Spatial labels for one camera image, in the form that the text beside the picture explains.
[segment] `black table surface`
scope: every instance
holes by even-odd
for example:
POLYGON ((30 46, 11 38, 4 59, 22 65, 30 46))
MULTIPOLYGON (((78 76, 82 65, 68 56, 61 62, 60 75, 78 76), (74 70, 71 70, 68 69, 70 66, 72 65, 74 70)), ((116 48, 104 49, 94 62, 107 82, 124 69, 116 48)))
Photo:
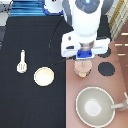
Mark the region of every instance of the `black table surface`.
MULTIPOLYGON (((9 17, 0 51, 0 128, 66 128, 66 63, 61 57, 62 35, 72 31, 61 16, 9 17), (28 70, 16 71, 21 50, 26 51, 28 70), (50 67, 53 83, 40 87, 34 82, 38 68, 50 67)), ((107 16, 102 16, 98 37, 110 37, 107 16)))

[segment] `blue object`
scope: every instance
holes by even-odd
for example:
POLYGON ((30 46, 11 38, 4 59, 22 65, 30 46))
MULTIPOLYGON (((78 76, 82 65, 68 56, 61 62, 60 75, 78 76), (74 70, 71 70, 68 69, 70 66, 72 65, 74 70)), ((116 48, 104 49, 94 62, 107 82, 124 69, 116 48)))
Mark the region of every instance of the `blue object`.
POLYGON ((88 50, 88 51, 81 51, 79 50, 77 52, 77 58, 88 58, 92 56, 92 51, 88 50))
POLYGON ((10 16, 46 16, 42 4, 42 0, 14 0, 10 16))
POLYGON ((50 13, 47 9, 44 8, 44 5, 45 5, 45 3, 42 2, 42 7, 43 7, 42 9, 43 9, 43 13, 45 15, 63 15, 63 10, 59 13, 50 13))

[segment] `round object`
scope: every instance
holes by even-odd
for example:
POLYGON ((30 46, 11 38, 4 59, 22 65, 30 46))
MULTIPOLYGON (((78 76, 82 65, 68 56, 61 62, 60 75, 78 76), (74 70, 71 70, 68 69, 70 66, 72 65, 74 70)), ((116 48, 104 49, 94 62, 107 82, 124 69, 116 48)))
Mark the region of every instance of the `round object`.
POLYGON ((105 54, 99 54, 99 57, 106 58, 111 55, 111 49, 108 47, 108 51, 105 54))
POLYGON ((40 86, 47 86, 54 80, 54 72, 48 67, 39 68, 34 74, 35 82, 40 86))
POLYGON ((76 111, 80 119, 91 127, 105 127, 115 116, 112 97, 99 87, 87 87, 76 98, 76 111))
POLYGON ((114 66, 109 62, 102 62, 98 66, 100 74, 103 76, 112 76, 115 72, 114 66))
POLYGON ((85 77, 90 73, 92 68, 92 62, 90 60, 86 61, 75 61, 74 71, 80 77, 85 77))

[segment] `white bowl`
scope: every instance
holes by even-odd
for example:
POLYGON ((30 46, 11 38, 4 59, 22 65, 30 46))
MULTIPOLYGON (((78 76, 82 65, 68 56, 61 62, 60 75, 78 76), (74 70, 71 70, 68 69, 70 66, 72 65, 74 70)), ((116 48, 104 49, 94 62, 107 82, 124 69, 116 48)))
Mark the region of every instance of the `white bowl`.
POLYGON ((39 68, 34 74, 34 80, 40 86, 48 86, 54 80, 54 72, 48 67, 39 68))
POLYGON ((112 97, 98 87, 83 89, 76 98, 76 111, 80 119, 91 127, 105 127, 115 116, 112 97))

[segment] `white spoon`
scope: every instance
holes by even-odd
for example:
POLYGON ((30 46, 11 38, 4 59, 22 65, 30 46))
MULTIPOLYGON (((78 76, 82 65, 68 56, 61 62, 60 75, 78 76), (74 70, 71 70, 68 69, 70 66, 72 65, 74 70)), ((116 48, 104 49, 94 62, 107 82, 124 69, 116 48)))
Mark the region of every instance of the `white spoon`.
POLYGON ((21 61, 17 65, 17 71, 19 73, 24 73, 27 71, 27 64, 25 63, 25 51, 24 50, 22 50, 21 52, 21 61))

